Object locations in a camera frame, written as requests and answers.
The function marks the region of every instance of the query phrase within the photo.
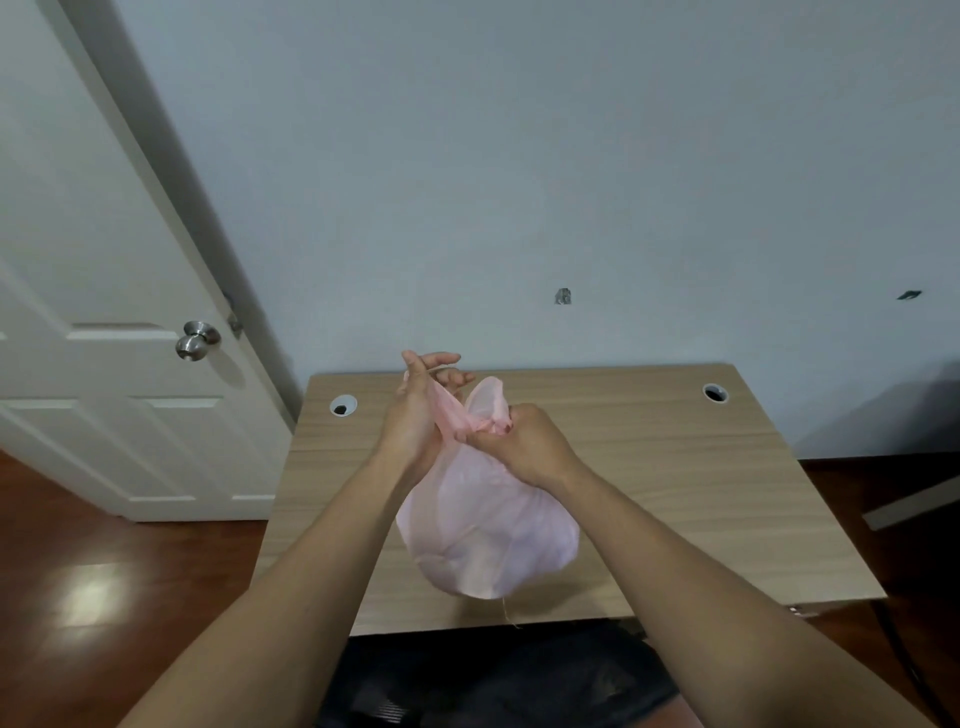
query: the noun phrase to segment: pink plastic bag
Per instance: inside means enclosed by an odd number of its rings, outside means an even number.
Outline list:
[[[427,580],[450,594],[499,599],[577,555],[580,528],[550,494],[454,439],[460,431],[506,434],[503,382],[489,376],[460,404],[436,381],[430,392],[444,446],[396,515],[403,543]]]

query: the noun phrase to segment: white wall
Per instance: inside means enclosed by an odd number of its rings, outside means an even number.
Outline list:
[[[723,360],[798,456],[960,448],[952,0],[65,4],[291,400]]]

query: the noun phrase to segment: door knob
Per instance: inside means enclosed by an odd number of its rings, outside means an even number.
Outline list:
[[[203,321],[188,321],[183,333],[186,336],[177,342],[177,356],[187,361],[200,361],[210,347],[220,343],[220,331]]]

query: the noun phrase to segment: desk hole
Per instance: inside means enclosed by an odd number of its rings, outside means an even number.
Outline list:
[[[330,403],[330,412],[337,417],[349,417],[357,408],[357,398],[354,395],[340,395]]]
[[[705,384],[704,396],[708,400],[716,402],[717,404],[723,404],[730,398],[727,390],[721,387],[719,384]]]

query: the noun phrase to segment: person's right hand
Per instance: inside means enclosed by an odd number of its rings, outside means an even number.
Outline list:
[[[506,435],[458,433],[457,439],[492,455],[518,480],[553,495],[585,465],[553,420],[535,404],[510,408],[514,423]]]

